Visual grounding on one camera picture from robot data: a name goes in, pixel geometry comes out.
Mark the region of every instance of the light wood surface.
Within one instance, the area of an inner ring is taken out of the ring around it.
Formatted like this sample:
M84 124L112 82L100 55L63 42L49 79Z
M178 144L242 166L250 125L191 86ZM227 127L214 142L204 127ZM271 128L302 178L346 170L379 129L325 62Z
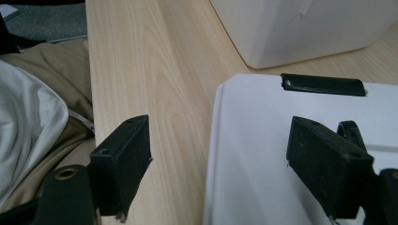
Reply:
M237 73L398 84L398 23L368 48L268 69L241 60L208 0L87 0L97 143L149 114L150 165L127 224L201 224L212 105ZM105 217L103 224L117 224Z

